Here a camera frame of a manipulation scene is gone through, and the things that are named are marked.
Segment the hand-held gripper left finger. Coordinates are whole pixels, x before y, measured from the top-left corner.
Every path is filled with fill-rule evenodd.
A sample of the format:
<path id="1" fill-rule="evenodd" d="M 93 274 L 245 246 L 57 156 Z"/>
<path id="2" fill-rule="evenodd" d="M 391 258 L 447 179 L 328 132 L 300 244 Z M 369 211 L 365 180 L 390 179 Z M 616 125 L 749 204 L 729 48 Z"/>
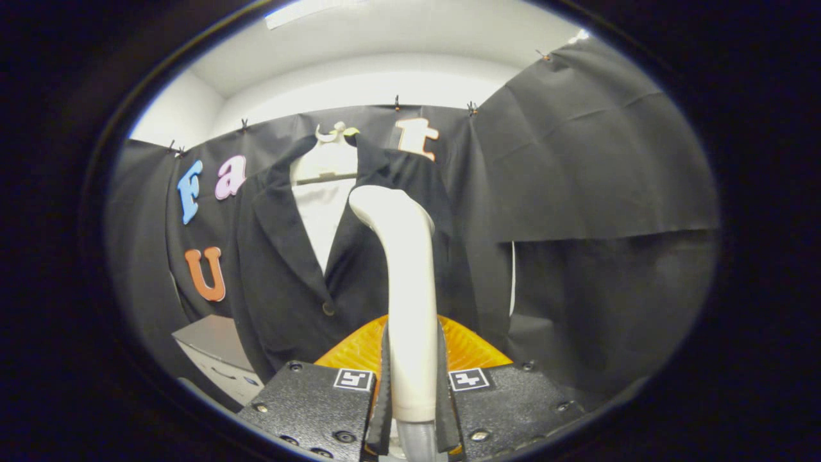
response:
<path id="1" fill-rule="evenodd" d="M 238 419 L 305 458 L 376 461 L 392 432 L 387 316 L 350 334 L 316 363 L 289 361 Z"/>

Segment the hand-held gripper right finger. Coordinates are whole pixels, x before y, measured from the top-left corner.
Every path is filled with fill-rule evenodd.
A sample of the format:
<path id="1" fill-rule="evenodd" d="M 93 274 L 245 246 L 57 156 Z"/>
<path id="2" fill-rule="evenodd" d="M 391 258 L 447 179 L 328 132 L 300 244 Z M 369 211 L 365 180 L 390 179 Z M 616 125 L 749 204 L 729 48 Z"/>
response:
<path id="1" fill-rule="evenodd" d="M 560 438 L 586 410 L 533 360 L 513 361 L 439 318 L 436 432 L 451 461 L 489 461 Z"/>

